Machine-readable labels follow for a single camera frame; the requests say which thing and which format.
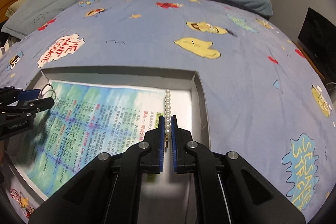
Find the paper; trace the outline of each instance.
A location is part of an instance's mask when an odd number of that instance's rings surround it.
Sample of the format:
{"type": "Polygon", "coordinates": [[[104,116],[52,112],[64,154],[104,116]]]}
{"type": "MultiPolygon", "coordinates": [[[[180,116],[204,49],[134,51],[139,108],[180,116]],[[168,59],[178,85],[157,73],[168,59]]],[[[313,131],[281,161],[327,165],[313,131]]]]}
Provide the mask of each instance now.
{"type": "Polygon", "coordinates": [[[99,153],[122,153],[142,141],[164,111],[164,90],[52,85],[55,105],[36,116],[36,130],[16,156],[17,168],[47,197],[99,153]]]}

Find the pillow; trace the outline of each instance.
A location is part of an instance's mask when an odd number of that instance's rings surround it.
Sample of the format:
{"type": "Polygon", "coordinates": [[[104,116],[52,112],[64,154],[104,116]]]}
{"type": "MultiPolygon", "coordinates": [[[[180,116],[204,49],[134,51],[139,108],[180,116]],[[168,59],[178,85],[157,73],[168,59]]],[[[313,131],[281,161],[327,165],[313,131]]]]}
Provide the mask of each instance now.
{"type": "Polygon", "coordinates": [[[1,31],[23,39],[80,0],[27,0],[7,20],[1,31]]]}
{"type": "Polygon", "coordinates": [[[17,9],[22,6],[27,0],[18,0],[14,2],[11,6],[8,7],[5,16],[10,18],[14,13],[17,11],[17,9]]]}

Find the red print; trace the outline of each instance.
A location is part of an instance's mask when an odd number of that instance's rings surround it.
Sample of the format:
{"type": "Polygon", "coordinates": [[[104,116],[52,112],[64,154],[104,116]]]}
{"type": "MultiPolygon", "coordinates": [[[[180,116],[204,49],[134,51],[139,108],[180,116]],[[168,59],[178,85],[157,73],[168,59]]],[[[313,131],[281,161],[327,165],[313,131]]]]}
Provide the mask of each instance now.
{"type": "Polygon", "coordinates": [[[271,57],[271,56],[268,56],[268,59],[270,59],[273,63],[276,63],[276,64],[278,64],[278,62],[277,62],[277,60],[275,60],[273,57],[271,57]]]}
{"type": "Polygon", "coordinates": [[[296,52],[299,56],[305,58],[305,56],[303,55],[303,53],[302,53],[300,50],[296,49],[295,52],[296,52]]]}
{"type": "Polygon", "coordinates": [[[52,19],[52,20],[49,20],[46,24],[44,24],[43,26],[41,26],[40,28],[38,28],[38,30],[39,30],[39,31],[44,30],[44,29],[48,26],[48,24],[51,24],[51,23],[53,23],[53,22],[55,22],[55,21],[56,21],[55,18],[52,19]]]}
{"type": "Polygon", "coordinates": [[[157,2],[156,3],[157,6],[161,7],[161,8],[180,8],[183,5],[182,4],[178,4],[178,3],[169,3],[169,2],[165,2],[165,3],[161,3],[161,2],[157,2]]]}

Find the blue pillow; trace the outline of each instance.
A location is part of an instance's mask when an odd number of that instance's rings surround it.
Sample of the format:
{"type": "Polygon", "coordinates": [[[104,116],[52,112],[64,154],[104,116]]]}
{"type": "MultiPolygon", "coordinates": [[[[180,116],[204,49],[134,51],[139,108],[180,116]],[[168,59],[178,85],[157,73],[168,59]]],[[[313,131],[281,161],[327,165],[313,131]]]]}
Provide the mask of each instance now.
{"type": "Polygon", "coordinates": [[[80,0],[27,0],[7,20],[1,31],[23,39],[80,0]]]}

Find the bed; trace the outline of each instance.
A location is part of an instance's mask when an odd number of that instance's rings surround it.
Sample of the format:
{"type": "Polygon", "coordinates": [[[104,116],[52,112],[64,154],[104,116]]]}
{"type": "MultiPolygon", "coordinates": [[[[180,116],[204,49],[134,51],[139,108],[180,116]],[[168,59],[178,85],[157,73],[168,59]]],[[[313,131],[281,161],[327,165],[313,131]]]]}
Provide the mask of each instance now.
{"type": "Polygon", "coordinates": [[[319,76],[271,16],[269,0],[80,0],[12,46],[0,83],[25,89],[42,68],[196,71],[207,145],[241,154],[308,222],[335,185],[336,116],[319,76]]]}

